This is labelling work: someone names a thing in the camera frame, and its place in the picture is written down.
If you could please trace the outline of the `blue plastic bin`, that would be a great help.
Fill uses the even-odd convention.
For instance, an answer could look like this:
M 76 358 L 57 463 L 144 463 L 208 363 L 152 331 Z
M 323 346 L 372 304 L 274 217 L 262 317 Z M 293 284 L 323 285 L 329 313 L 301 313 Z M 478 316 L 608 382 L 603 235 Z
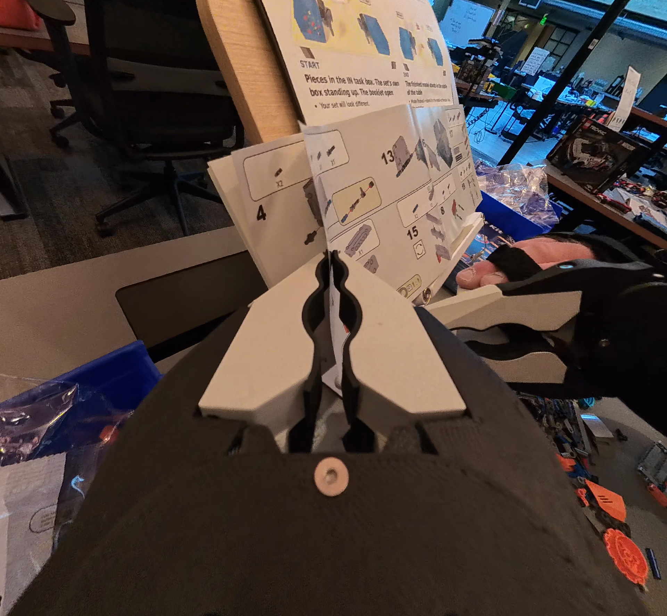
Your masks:
M 1 403 L 34 384 L 11 385 L 11 378 L 22 381 L 67 381 L 95 389 L 123 411 L 131 414 L 159 383 L 162 374 L 151 360 L 146 346 L 136 341 L 80 367 L 53 378 L 39 379 L 1 375 Z
M 538 225 L 484 191 L 481 191 L 478 211 L 484 216 L 484 224 L 478 232 L 480 238 L 504 236 L 517 242 L 551 231 L 551 227 Z

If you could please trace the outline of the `clear plastic bag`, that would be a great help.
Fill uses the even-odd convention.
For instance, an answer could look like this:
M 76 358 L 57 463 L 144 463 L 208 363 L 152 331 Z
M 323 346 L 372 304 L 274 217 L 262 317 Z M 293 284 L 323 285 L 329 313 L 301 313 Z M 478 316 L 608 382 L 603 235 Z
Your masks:
M 559 222 L 562 207 L 549 197 L 544 166 L 511 163 L 493 167 L 477 161 L 475 171 L 481 191 L 538 225 L 554 228 Z
M 11 378 L 8 384 L 35 387 L 1 403 L 1 488 L 7 489 L 9 467 L 60 455 L 61 497 L 82 501 L 131 412 L 72 382 Z

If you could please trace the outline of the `pile of building kit parts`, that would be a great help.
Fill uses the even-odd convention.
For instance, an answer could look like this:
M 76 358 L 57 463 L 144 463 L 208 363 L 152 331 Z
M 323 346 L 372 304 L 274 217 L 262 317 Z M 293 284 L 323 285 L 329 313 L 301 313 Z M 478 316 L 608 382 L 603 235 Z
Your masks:
M 602 457 L 603 448 L 613 448 L 617 443 L 628 443 L 629 437 L 620 427 L 610 428 L 597 413 L 591 412 L 602 401 L 602 397 L 554 399 L 525 392 L 518 392 L 518 397 L 550 440 L 556 458 L 568 477 L 573 490 L 574 480 L 577 477 L 589 479 L 609 489 L 600 482 L 597 460 Z M 632 585 L 641 593 L 647 593 L 649 579 L 663 581 L 665 575 L 662 573 L 654 549 L 641 547 L 633 539 L 632 528 L 628 522 L 628 504 L 624 497 L 623 500 L 627 510 L 626 524 L 616 529 L 633 540 L 646 558 L 649 569 L 646 586 L 642 589 L 633 583 Z M 608 528 L 599 523 L 590 511 L 581 506 L 578 498 L 577 501 L 596 537 L 605 546 L 603 536 Z

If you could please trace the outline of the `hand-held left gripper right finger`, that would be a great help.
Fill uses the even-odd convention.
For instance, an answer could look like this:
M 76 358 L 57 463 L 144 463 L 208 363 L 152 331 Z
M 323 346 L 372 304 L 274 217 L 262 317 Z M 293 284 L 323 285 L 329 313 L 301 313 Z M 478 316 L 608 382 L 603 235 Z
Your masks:
M 336 373 L 345 450 L 434 450 L 425 424 L 466 404 L 418 308 L 347 255 L 336 253 Z

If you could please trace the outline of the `person's right hand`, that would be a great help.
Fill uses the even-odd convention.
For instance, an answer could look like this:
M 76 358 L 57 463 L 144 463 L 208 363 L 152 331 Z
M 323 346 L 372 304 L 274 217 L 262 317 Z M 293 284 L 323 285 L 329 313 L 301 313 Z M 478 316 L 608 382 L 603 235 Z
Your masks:
M 548 236 L 498 247 L 483 261 L 460 271 L 455 282 L 460 289 L 525 281 L 541 270 L 579 259 L 596 260 L 588 245 Z

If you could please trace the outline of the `black mesh chair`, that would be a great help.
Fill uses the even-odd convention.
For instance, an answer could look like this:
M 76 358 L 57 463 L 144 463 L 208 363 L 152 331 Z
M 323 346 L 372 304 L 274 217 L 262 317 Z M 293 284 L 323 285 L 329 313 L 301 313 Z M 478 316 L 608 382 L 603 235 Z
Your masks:
M 67 36 L 76 16 L 63 0 L 24 0 L 45 23 L 79 122 L 115 147 L 125 179 L 139 189 L 96 214 L 108 218 L 155 197 L 175 207 L 189 235 L 181 195 L 222 204 L 205 171 L 176 162 L 219 159 L 244 146 L 241 118 L 205 35 L 196 0 L 83 0 L 89 56 L 76 60 Z

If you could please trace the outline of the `orange gear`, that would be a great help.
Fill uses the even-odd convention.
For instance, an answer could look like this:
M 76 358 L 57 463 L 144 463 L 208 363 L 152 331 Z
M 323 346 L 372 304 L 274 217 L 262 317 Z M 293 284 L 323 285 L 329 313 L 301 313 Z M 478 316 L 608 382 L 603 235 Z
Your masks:
M 606 551 L 616 568 L 631 583 L 646 586 L 648 563 L 640 548 L 627 535 L 616 528 L 608 528 L 603 536 Z

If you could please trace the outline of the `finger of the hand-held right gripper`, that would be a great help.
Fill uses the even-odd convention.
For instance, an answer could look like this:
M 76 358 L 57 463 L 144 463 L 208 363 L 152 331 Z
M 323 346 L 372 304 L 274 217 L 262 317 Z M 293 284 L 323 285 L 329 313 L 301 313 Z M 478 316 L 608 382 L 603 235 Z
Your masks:
M 447 328 L 485 331 L 516 324 L 536 331 L 556 331 L 579 313 L 581 291 L 514 295 L 489 285 L 465 291 L 428 305 L 428 311 Z
M 560 385 L 567 364 L 536 330 L 457 330 L 463 341 L 506 383 Z

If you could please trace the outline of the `white sealed packet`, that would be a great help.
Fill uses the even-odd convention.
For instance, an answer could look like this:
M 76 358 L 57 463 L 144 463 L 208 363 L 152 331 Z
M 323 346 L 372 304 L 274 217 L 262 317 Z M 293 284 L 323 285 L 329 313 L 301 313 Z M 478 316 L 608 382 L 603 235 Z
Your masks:
M 66 454 L 1 468 L 1 614 L 44 566 L 53 546 Z

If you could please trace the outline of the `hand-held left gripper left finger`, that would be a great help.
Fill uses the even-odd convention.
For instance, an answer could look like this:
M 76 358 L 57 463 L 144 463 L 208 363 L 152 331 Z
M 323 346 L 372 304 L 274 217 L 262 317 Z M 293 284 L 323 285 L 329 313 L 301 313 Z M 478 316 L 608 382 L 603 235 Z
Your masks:
M 204 417 L 268 428 L 287 450 L 313 450 L 332 365 L 329 255 L 317 254 L 248 306 L 199 401 Z

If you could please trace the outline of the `dark printed box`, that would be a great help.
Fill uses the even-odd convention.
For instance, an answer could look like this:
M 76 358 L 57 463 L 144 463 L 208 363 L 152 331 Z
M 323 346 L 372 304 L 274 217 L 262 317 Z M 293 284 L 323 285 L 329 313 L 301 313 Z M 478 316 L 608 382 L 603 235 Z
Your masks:
M 603 194 L 649 154 L 643 143 L 582 115 L 547 154 L 548 162 L 591 194 Z

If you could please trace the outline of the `black steel pillar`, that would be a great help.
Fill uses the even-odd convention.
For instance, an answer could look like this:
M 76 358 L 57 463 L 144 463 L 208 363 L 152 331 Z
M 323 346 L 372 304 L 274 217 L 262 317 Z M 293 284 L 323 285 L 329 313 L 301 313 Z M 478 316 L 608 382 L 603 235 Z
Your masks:
M 630 0 L 613 0 L 613 2 L 608 5 L 602 18 L 596 24 L 595 28 L 592 29 L 583 45 L 572 58 L 571 62 L 563 70 L 562 75 L 555 83 L 554 87 L 545 97 L 543 97 L 542 102 L 535 108 L 532 117 L 500 159 L 499 163 L 501 165 L 513 162 L 514 158 L 520 152 L 529 137 L 533 135 L 534 131 L 540 126 L 540 123 L 554 110 L 555 103 L 563 90 L 568 86 L 569 82 L 571 82 L 574 75 L 588 59 L 612 24 L 615 23 L 618 16 L 626 9 L 629 2 Z

